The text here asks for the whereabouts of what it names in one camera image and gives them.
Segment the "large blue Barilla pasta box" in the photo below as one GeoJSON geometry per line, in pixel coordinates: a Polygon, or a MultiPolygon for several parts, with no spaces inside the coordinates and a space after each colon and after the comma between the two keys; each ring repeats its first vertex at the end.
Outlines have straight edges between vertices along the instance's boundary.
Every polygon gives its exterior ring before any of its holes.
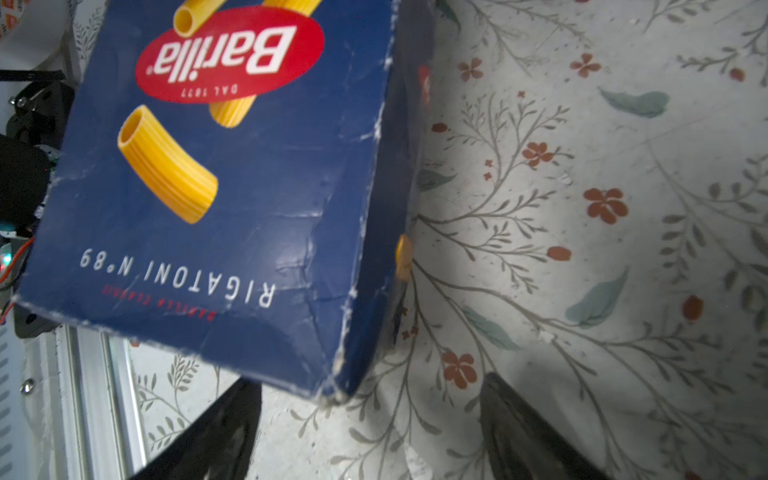
{"type": "Polygon", "coordinates": [[[432,1],[112,1],[13,303],[341,404],[409,277],[432,1]]]}

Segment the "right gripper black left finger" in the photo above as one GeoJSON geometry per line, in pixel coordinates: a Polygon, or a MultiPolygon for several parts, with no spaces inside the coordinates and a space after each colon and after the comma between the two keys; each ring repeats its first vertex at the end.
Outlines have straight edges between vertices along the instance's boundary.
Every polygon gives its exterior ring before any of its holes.
{"type": "Polygon", "coordinates": [[[262,385],[238,379],[133,478],[244,479],[261,411],[262,385]]]}

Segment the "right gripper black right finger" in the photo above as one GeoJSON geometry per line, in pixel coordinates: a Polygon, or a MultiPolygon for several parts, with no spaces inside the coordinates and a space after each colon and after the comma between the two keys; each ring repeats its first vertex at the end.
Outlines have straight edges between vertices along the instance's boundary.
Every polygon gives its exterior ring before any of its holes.
{"type": "Polygon", "coordinates": [[[483,442],[496,479],[609,478],[497,373],[484,376],[479,404],[483,442]]]}

